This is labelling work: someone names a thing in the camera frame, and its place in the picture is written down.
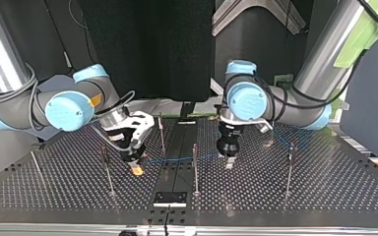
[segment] vertical pin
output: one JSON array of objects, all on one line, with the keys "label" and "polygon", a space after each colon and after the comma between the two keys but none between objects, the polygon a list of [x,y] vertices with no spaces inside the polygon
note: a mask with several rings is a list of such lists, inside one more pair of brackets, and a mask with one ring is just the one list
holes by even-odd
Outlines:
[{"label": "vertical pin", "polygon": [[101,159],[102,159],[102,166],[106,171],[106,176],[107,176],[108,182],[109,182],[109,188],[110,188],[109,194],[111,196],[115,196],[116,193],[115,193],[115,190],[113,189],[112,178],[111,178],[110,171],[109,171],[109,157],[108,157],[106,145],[102,146],[102,148],[100,150],[100,154],[101,154]]},{"label": "vertical pin", "polygon": [[163,154],[164,154],[165,146],[164,146],[163,126],[161,124],[161,113],[158,116],[158,128],[160,129],[160,136],[161,136],[161,150],[163,151]]},{"label": "vertical pin", "polygon": [[195,196],[201,195],[198,185],[198,149],[196,144],[193,145],[193,166],[195,167]]}]

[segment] black backdrop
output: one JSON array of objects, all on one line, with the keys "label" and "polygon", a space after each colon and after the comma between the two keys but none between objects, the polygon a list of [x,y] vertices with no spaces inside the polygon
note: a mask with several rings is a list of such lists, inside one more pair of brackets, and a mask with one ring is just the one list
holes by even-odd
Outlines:
[{"label": "black backdrop", "polygon": [[121,94],[204,101],[214,1],[81,0],[99,63]]}]

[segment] perforated metal table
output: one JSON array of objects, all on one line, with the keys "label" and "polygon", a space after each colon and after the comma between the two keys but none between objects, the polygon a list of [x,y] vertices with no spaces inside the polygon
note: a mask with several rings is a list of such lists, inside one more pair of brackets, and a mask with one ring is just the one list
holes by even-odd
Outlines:
[{"label": "perforated metal table", "polygon": [[[109,147],[114,197],[100,163],[103,140],[90,127],[65,135],[37,155],[42,174],[30,157],[0,174],[0,225],[116,225],[149,231],[164,226],[195,231],[213,226],[334,227],[340,232],[378,228],[378,167],[331,130],[277,125],[273,133],[261,134],[254,126],[246,127],[234,167],[225,169],[226,159],[216,151],[218,121],[196,121],[184,128],[177,120],[163,121],[166,154],[159,129],[154,128],[146,141],[150,159],[143,176],[134,176]],[[192,155],[187,156],[195,142],[198,197],[192,195]],[[286,198],[291,142],[296,143],[298,156]],[[153,206],[156,193],[168,183],[173,185],[171,191],[187,192],[187,207]]]}]

